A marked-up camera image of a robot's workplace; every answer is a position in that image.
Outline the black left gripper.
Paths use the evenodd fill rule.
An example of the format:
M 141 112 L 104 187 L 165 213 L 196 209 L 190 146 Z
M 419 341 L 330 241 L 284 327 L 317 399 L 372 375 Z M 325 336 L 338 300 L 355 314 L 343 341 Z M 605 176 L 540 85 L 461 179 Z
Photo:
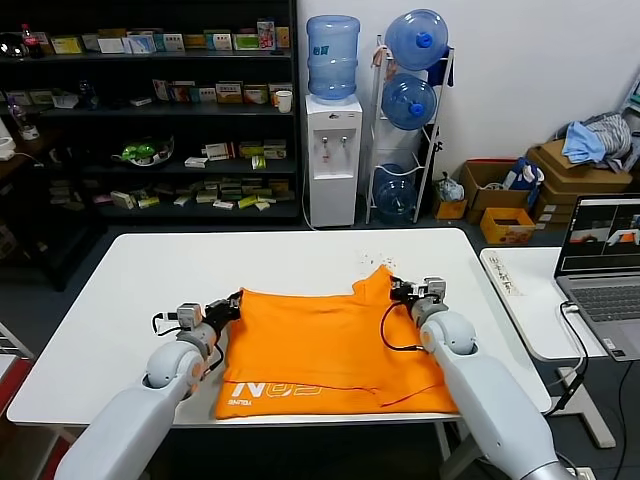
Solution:
M 241 312 L 239 307 L 243 297 L 242 291 L 237 291 L 229 296 L 229 300 L 221 299 L 205 306 L 203 321 L 205 323 L 227 323 L 232 319 L 239 319 Z

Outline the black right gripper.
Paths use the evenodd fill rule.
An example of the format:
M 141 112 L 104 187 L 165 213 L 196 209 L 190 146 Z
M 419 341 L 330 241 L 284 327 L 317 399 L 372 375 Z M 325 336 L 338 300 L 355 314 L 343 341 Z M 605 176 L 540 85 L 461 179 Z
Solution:
M 393 302 L 405 302 L 407 306 L 413 306 L 417 301 L 425 297 L 424 284 L 407 283 L 395 276 L 391 277 L 391 289 L 390 299 Z

